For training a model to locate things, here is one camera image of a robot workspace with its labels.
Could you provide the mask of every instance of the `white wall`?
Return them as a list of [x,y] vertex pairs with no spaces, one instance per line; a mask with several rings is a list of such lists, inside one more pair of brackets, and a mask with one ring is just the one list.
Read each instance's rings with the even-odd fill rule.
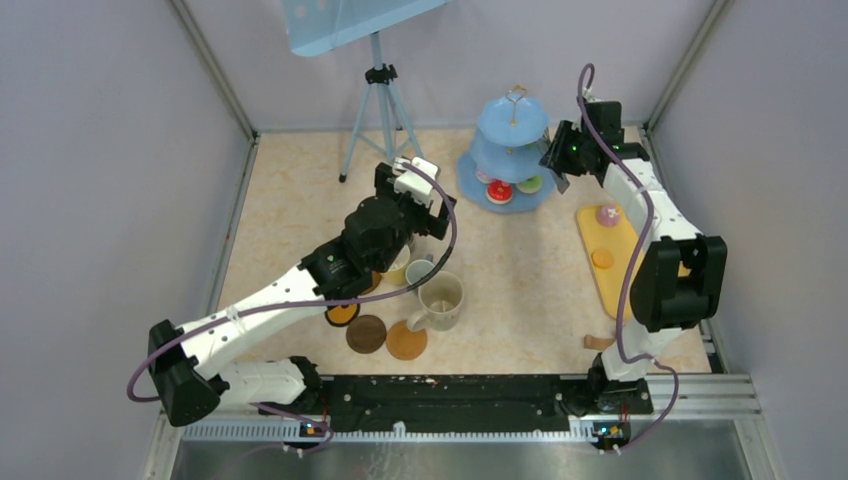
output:
[[[257,129],[353,124],[373,65],[367,39],[303,58],[289,49],[280,0],[187,3]],[[516,83],[552,119],[577,118],[574,85],[587,61],[626,120],[644,121],[711,3],[453,0],[387,29],[384,57],[417,126],[471,125]],[[370,125],[379,121],[372,100]]]
[[658,144],[681,209],[727,241],[715,322],[792,478],[845,478],[848,3],[735,2]]
[[0,4],[0,478],[140,475],[124,386],[201,313],[246,149],[166,1]]

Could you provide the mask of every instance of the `tripod leg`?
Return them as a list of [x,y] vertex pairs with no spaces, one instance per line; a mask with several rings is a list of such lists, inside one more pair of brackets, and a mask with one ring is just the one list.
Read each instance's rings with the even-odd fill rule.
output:
[[421,146],[418,145],[418,139],[415,137],[415,132],[412,130],[412,122],[409,121],[409,115],[406,114],[406,109],[403,108],[403,102],[400,101],[400,94],[398,94],[397,87],[394,83],[390,83],[388,87],[389,95],[391,95],[392,101],[395,104],[395,111],[400,116],[403,129],[406,130],[406,134],[409,135],[409,141],[412,142],[412,146],[415,148],[415,154],[423,158],[424,154],[421,153]]
[[362,103],[359,105],[359,113],[356,114],[356,121],[353,123],[353,135],[350,137],[350,146],[347,149],[345,164],[342,167],[342,173],[339,175],[339,182],[344,183],[347,180],[347,172],[350,169],[350,159],[353,157],[353,147],[356,146],[356,140],[359,137],[359,125],[362,123],[362,117],[365,115],[365,107],[368,105],[368,97],[371,96],[371,85],[365,87],[365,95],[362,97]]
[[392,118],[395,120],[395,123],[392,126],[395,128],[395,131],[399,132],[403,130],[403,124],[400,123],[400,116],[397,114],[397,105],[395,104],[395,96],[392,95],[391,92],[389,92],[389,107],[392,110]]
[[377,98],[380,100],[380,122],[383,124],[383,141],[386,144],[386,162],[391,164],[395,158],[394,138],[391,133],[389,120],[389,90],[386,85],[377,85]]

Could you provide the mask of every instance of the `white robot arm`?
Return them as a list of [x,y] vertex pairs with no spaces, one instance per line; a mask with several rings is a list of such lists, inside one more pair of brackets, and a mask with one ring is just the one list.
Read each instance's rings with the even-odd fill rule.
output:
[[[373,271],[388,270],[412,235],[445,237],[447,202],[453,205],[456,200],[446,196],[439,214],[430,214],[430,194],[439,168],[421,158],[398,158],[394,167],[380,164],[376,168],[376,195],[363,200],[345,218],[338,237],[316,248],[270,285],[208,317],[179,326],[165,320],[150,329],[148,352],[160,354],[150,362],[148,371],[172,425],[193,423],[220,405],[317,401],[308,397],[307,390],[320,379],[314,365],[303,357],[271,363],[233,360],[330,305],[350,303],[371,286]],[[441,268],[451,249],[448,247],[432,274]],[[162,353],[169,342],[196,331],[201,333]],[[131,388],[128,394],[133,398]]]
[[[592,101],[584,106],[580,125],[560,122],[542,164],[554,174],[561,193],[569,186],[565,174],[591,174],[622,206],[636,231],[651,222],[642,245],[642,263],[635,276],[625,279],[625,283],[632,280],[629,299],[635,321],[623,327],[620,338],[595,359],[589,371],[593,402],[603,409],[601,404],[614,405],[635,391],[637,382],[644,382],[652,358],[669,342],[715,314],[727,246],[721,237],[705,236],[680,213],[657,179],[645,149],[624,141],[619,102]],[[587,116],[620,163],[613,162],[589,132]],[[648,218],[645,194],[653,204],[653,218]]]

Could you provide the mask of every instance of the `yellow tray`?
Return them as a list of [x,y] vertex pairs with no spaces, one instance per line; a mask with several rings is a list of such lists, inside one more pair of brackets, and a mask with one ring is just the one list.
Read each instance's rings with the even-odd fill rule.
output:
[[[621,293],[621,283],[624,281],[624,272],[627,270],[627,262],[630,260],[630,255],[633,254],[633,248],[636,247],[636,240],[639,237],[619,205],[615,205],[621,214],[617,225],[605,227],[599,224],[596,215],[601,207],[603,205],[590,205],[577,210],[577,226],[580,228],[580,236],[583,237],[586,257],[592,267],[595,285],[601,295],[601,303],[603,303],[607,315],[615,318],[618,296]],[[609,268],[595,266],[592,254],[599,250],[607,250],[612,255],[612,265]],[[641,263],[642,255],[639,255],[636,268],[633,270],[634,276]],[[632,316],[633,312],[630,310],[630,302],[628,301],[624,309],[624,318],[628,319]]]

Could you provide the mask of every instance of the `mug handle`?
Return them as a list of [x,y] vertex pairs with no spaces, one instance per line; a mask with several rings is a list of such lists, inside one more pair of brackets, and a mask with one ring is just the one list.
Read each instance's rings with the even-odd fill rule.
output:
[[424,330],[424,327],[426,327],[427,323],[427,317],[428,314],[426,310],[419,310],[413,313],[412,316],[409,317],[409,320],[406,321],[406,328],[410,332]]

